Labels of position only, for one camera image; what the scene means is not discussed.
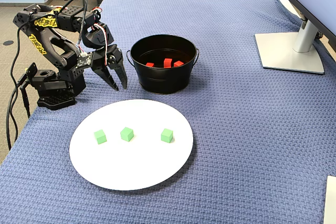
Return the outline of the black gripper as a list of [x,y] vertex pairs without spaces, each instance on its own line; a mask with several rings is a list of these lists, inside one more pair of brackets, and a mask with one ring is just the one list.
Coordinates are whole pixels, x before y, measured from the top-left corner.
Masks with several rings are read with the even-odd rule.
[[122,51],[113,44],[114,39],[106,24],[84,24],[82,29],[83,44],[94,51],[82,53],[82,68],[91,68],[112,89],[119,88],[107,68],[115,70],[122,87],[127,89],[128,78],[123,65]]

